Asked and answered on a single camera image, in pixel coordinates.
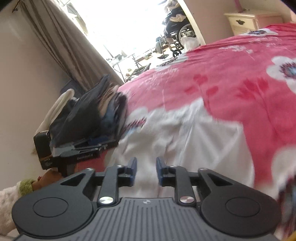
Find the person left hand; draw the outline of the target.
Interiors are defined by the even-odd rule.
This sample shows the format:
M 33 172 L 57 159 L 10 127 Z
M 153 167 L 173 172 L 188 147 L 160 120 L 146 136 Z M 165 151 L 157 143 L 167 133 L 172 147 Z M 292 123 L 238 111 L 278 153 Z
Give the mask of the person left hand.
M 61 173 L 53 170 L 47 171 L 42 177 L 40 177 L 37 181 L 34 181 L 32 183 L 32 189 L 33 191 L 39 190 L 43 187 L 46 187 L 48 185 L 51 185 L 60 179 L 62 179 Z

